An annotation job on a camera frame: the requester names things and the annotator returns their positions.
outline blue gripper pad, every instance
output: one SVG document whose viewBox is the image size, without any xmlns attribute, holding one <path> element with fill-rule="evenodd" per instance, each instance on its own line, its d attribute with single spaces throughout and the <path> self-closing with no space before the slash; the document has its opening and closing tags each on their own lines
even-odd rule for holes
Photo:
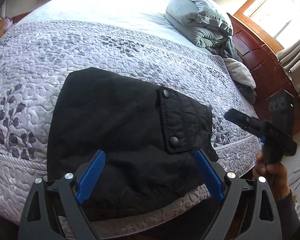
<svg viewBox="0 0 300 240">
<path fill-rule="evenodd" d="M 197 150 L 194 153 L 194 162 L 200 177 L 203 179 L 204 184 L 210 192 L 211 197 L 219 203 L 222 203 L 225 199 L 222 190 L 222 181 L 200 150 Z"/>
<path fill-rule="evenodd" d="M 105 153 L 104 151 L 100 151 L 78 183 L 78 191 L 76 196 L 77 202 L 82 204 L 84 200 L 90 197 L 104 166 Z"/>
</svg>

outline wooden window frame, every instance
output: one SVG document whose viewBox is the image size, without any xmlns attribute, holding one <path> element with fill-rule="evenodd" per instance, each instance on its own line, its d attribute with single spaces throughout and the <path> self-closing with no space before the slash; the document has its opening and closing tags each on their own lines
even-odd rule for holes
<svg viewBox="0 0 300 240">
<path fill-rule="evenodd" d="M 282 45 L 258 24 L 243 14 L 254 2 L 255 0 L 247 0 L 244 5 L 236 11 L 234 16 L 247 25 L 247 27 L 249 27 L 257 36 L 259 36 L 274 53 L 277 53 L 283 49 Z"/>
</svg>

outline red wooden headboard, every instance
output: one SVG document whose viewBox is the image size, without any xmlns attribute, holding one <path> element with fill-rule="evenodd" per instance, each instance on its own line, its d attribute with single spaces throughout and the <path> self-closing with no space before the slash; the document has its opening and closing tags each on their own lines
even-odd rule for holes
<svg viewBox="0 0 300 240">
<path fill-rule="evenodd" d="M 233 25 L 233 43 L 243 63 L 256 82 L 256 102 L 253 105 L 260 119 L 268 119 L 268 99 L 277 91 L 287 90 L 295 97 L 293 134 L 300 131 L 300 98 L 284 73 L 273 51 L 244 23 L 228 14 Z"/>
</svg>

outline beige curtain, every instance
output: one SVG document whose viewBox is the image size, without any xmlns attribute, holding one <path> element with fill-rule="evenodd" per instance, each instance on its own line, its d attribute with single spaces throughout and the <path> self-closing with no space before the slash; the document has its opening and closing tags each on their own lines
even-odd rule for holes
<svg viewBox="0 0 300 240">
<path fill-rule="evenodd" d="M 277 57 L 300 96 L 300 40 L 279 51 Z"/>
</svg>

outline window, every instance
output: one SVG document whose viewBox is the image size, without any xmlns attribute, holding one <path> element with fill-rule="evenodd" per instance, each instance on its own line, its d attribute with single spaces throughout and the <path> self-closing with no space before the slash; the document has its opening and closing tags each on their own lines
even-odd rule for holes
<svg viewBox="0 0 300 240">
<path fill-rule="evenodd" d="M 275 53 L 300 39 L 300 0 L 248 0 L 234 16 Z"/>
</svg>

